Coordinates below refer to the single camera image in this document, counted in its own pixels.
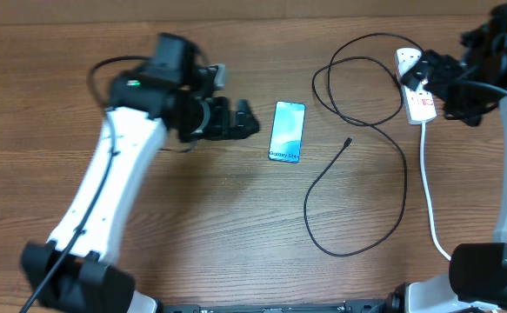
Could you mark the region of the blue Galaxy smartphone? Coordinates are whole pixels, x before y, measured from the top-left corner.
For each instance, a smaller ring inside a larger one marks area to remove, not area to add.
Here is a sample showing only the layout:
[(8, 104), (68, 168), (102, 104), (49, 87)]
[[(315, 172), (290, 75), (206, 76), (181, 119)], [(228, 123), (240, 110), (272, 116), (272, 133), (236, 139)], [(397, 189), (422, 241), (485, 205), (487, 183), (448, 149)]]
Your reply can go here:
[(305, 111), (306, 106), (303, 103), (276, 103), (268, 153), (271, 161), (300, 161)]

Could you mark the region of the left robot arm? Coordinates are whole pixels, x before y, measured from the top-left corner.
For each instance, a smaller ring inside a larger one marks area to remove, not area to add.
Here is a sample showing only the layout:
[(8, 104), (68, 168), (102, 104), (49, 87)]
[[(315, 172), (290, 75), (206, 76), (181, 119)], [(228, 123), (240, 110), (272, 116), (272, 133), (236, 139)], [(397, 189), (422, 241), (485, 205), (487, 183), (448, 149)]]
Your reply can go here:
[(226, 67), (211, 63), (192, 41), (162, 33), (153, 55), (115, 75), (102, 95), (96, 71), (87, 86), (103, 116), (90, 165), (58, 226), (43, 244), (28, 243), (21, 265), (39, 303), (62, 312), (161, 312), (117, 267), (123, 232), (137, 194), (168, 135), (194, 147), (200, 140), (241, 140), (260, 129), (247, 101), (220, 92)]

